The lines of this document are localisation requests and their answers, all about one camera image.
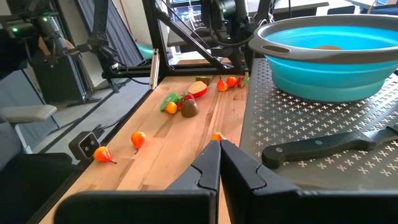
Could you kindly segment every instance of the window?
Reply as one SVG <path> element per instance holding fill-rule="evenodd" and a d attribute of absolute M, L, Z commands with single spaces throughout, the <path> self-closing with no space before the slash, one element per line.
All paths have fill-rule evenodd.
<path fill-rule="evenodd" d="M 183 20 L 188 21 L 190 17 L 200 15 L 200 6 L 175 7 L 174 12 Z"/>
<path fill-rule="evenodd" d="M 190 17 L 201 13 L 199 0 L 168 0 L 167 3 L 183 21 L 188 21 Z M 179 21 L 174 15 L 173 19 L 175 22 Z"/>

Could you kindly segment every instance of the orange tomato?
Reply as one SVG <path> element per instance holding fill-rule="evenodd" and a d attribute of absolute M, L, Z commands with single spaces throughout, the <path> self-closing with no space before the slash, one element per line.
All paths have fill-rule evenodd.
<path fill-rule="evenodd" d="M 144 144 L 146 138 L 147 136 L 143 132 L 137 131 L 134 134 L 132 134 L 131 142 L 136 149 L 139 149 Z"/>
<path fill-rule="evenodd" d="M 236 82 L 238 80 L 235 77 L 228 77 L 226 80 L 226 84 L 228 85 L 228 87 L 232 88 L 236 85 Z"/>
<path fill-rule="evenodd" d="M 167 103 L 166 112 L 169 114 L 175 114 L 177 112 L 177 105 L 174 102 Z"/>
<path fill-rule="evenodd" d="M 226 138 L 221 133 L 214 133 L 211 140 L 226 140 Z"/>

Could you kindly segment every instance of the white cable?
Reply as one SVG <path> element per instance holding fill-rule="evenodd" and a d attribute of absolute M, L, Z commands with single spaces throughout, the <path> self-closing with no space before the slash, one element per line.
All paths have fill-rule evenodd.
<path fill-rule="evenodd" d="M 372 12 L 372 9 L 374 8 L 374 6 L 376 5 L 377 0 L 374 0 L 373 4 L 369 7 L 368 9 L 368 14 L 370 14 Z"/>

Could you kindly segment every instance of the orange fruit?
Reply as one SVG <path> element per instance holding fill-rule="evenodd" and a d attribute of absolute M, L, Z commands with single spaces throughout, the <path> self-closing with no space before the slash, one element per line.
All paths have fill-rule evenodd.
<path fill-rule="evenodd" d="M 214 133 L 211 140 L 226 140 L 226 138 L 221 133 Z"/>
<path fill-rule="evenodd" d="M 238 80 L 235 77 L 228 77 L 227 80 L 226 80 L 226 84 L 230 88 L 234 87 L 237 82 L 238 82 Z"/>
<path fill-rule="evenodd" d="M 139 149 L 144 144 L 146 138 L 147 136 L 143 132 L 137 131 L 134 134 L 132 134 L 131 142 L 136 149 Z"/>
<path fill-rule="evenodd" d="M 224 80 L 219 80 L 217 83 L 218 91 L 226 91 L 228 89 L 228 85 L 224 82 Z"/>
<path fill-rule="evenodd" d="M 169 114 L 175 114 L 177 112 L 177 105 L 174 102 L 167 103 L 166 112 Z"/>
<path fill-rule="evenodd" d="M 113 162 L 111 152 L 105 146 L 101 146 L 95 150 L 94 159 L 100 162 Z"/>

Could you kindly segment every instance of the blue silicone bowl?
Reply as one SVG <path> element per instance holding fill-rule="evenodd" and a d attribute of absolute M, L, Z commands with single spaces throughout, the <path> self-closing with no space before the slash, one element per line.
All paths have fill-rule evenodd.
<path fill-rule="evenodd" d="M 260 27 L 255 36 L 249 46 L 266 55 L 275 85 L 308 100 L 362 100 L 398 68 L 398 17 L 302 17 Z"/>

